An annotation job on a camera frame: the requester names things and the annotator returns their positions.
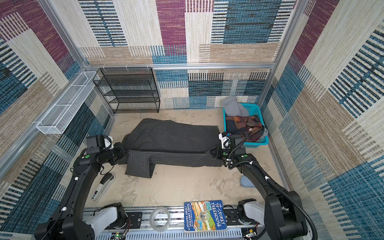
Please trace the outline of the dark grey pinstripe shirt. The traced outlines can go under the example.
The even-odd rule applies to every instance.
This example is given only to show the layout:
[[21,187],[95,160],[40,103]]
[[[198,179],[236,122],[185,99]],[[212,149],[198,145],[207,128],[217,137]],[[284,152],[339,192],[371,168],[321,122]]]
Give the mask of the dark grey pinstripe shirt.
[[221,167],[223,162],[211,153],[221,143],[218,135],[217,126],[144,119],[123,138],[127,154],[119,165],[126,165],[126,175],[148,179],[156,165]]

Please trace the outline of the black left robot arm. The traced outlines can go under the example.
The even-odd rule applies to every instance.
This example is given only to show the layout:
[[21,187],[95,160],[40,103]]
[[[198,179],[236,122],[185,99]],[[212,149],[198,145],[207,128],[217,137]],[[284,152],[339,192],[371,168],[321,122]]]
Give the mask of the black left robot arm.
[[124,228],[128,217],[121,203],[103,206],[90,222],[83,220],[91,186],[103,164],[115,164],[126,150],[121,143],[109,149],[88,148],[77,157],[70,183],[59,206],[34,231],[37,240],[94,240],[107,227]]

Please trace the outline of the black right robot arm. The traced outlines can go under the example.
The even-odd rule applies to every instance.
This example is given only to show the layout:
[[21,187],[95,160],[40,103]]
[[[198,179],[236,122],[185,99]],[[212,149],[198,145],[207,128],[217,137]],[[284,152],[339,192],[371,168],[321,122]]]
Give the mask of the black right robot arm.
[[221,146],[211,149],[214,158],[222,160],[228,169],[237,169],[247,177],[262,195],[263,214],[251,212],[252,202],[243,205],[247,218],[253,219],[265,227],[265,232],[272,240],[293,240],[312,234],[318,238],[315,225],[303,210],[300,196],[294,191],[287,191],[280,186],[261,167],[256,157],[248,154],[243,135],[232,135],[224,132],[219,134]]

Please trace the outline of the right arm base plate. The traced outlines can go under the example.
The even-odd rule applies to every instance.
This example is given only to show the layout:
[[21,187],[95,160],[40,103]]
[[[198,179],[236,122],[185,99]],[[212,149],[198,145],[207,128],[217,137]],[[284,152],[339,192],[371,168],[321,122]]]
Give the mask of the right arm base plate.
[[265,225],[264,217],[265,210],[264,208],[251,208],[248,210],[248,213],[251,214],[251,217],[246,215],[246,212],[243,210],[238,210],[237,208],[225,205],[224,206],[225,219],[228,226],[240,226],[240,225],[256,225],[261,226]]

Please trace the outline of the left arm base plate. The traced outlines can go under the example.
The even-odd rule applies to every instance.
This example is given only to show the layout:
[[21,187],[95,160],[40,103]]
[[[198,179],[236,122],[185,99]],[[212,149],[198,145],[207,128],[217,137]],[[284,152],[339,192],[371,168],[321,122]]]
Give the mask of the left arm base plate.
[[109,225],[106,230],[140,229],[142,224],[142,212],[126,212],[122,222],[117,225]]

